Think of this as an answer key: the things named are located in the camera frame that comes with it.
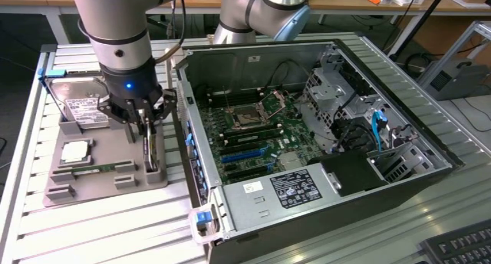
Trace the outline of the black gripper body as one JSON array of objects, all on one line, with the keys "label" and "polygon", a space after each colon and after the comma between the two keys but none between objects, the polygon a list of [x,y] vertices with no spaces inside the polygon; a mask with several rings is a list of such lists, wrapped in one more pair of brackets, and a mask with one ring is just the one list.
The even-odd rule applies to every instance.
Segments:
[{"label": "black gripper body", "polygon": [[154,60],[149,60],[140,67],[130,70],[118,70],[102,64],[110,92],[110,98],[103,101],[114,101],[119,105],[124,101],[132,101],[138,111],[143,109],[146,116],[150,116],[151,109],[163,95],[155,66]]}]

